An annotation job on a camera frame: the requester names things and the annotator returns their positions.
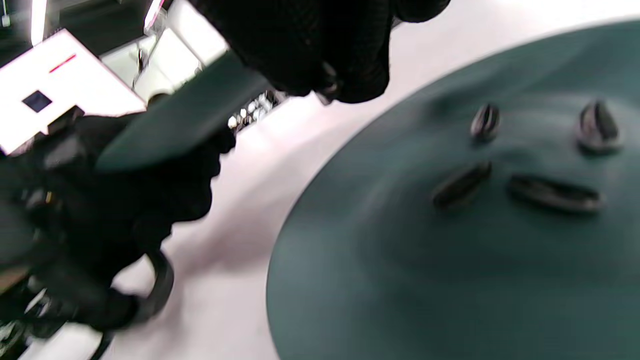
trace white table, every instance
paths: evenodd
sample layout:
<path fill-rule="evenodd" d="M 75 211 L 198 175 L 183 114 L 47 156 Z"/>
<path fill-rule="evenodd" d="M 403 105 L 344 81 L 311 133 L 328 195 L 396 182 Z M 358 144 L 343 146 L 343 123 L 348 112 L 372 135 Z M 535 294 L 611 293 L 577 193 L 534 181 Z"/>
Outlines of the white table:
<path fill-rule="evenodd" d="M 116 339 L 104 360 L 277 360 L 265 306 L 269 257 L 277 234 L 306 184 L 359 129 L 415 89 L 480 57 L 567 29 L 640 18 L 640 1 L 453 0 L 425 24 L 392 35 L 391 84 L 374 101 L 322 107 L 292 99 L 244 130 L 213 182 L 204 220 L 175 227 L 165 249 L 176 271 L 164 313 Z M 145 290 L 150 268 L 118 278 Z M 98 338 L 67 326 L 24 359 L 85 360 Z"/>

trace black glove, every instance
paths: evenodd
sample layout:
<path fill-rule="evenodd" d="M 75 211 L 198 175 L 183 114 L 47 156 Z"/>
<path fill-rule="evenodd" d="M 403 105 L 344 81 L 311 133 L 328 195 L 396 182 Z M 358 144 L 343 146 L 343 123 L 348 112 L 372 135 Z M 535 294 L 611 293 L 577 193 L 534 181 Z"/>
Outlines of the black glove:
<path fill-rule="evenodd" d="M 235 147 L 224 129 L 190 153 L 132 172 L 100 174 L 94 165 L 102 150 L 137 114 L 120 118 L 84 117 L 58 133 L 36 141 L 26 153 L 2 161 L 15 169 L 14 199 L 51 194 L 60 209 L 55 229 L 51 214 L 31 217 L 45 232 L 62 232 L 66 258 L 96 283 L 108 288 L 114 276 L 159 249 L 176 222 L 202 218 L 212 201 L 211 179 L 220 173 L 220 154 Z M 136 299 L 113 292 L 114 306 L 102 314 L 77 314 L 76 320 L 99 331 L 117 329 L 136 310 Z"/>
<path fill-rule="evenodd" d="M 427 21 L 450 0 L 190 1 L 277 89 L 355 103 L 387 88 L 394 16 Z"/>

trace green lid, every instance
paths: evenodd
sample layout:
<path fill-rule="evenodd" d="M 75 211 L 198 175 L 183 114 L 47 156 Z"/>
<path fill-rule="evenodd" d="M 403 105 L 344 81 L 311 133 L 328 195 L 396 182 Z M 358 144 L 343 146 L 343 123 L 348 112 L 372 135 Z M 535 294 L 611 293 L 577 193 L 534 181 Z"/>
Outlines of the green lid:
<path fill-rule="evenodd" d="M 640 359 L 639 38 L 498 54 L 344 146 L 271 258 L 280 358 Z"/>

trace red stripe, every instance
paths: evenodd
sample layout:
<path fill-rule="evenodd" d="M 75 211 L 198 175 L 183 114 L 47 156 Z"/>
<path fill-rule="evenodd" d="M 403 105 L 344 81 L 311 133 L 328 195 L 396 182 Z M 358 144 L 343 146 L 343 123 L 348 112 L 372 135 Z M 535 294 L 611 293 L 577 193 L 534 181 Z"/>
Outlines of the red stripe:
<path fill-rule="evenodd" d="M 49 73 L 52 73 L 52 72 L 54 72 L 54 71 L 56 71 L 56 70 L 60 69 L 60 68 L 62 67 L 62 65 L 66 64 L 66 63 L 68 63 L 68 62 L 70 62 L 70 61 L 71 61 L 71 60 L 73 60 L 75 57 L 76 57 L 76 54 L 73 54 L 73 55 L 69 56 L 69 58 L 68 58 L 68 59 L 66 59 L 65 61 L 63 61 L 63 62 L 61 62 L 60 64 L 58 64 L 58 66 L 56 66 L 55 68 L 53 68 L 53 69 L 49 70 Z"/>

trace dark blue square label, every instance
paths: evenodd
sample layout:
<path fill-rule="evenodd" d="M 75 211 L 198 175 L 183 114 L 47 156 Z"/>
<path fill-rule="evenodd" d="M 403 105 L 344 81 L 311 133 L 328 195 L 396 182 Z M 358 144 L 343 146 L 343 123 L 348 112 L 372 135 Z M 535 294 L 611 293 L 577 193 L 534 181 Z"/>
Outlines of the dark blue square label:
<path fill-rule="evenodd" d="M 22 102 L 29 106 L 33 111 L 39 113 L 44 108 L 51 104 L 50 98 L 40 91 L 36 91 L 33 94 L 27 96 Z"/>

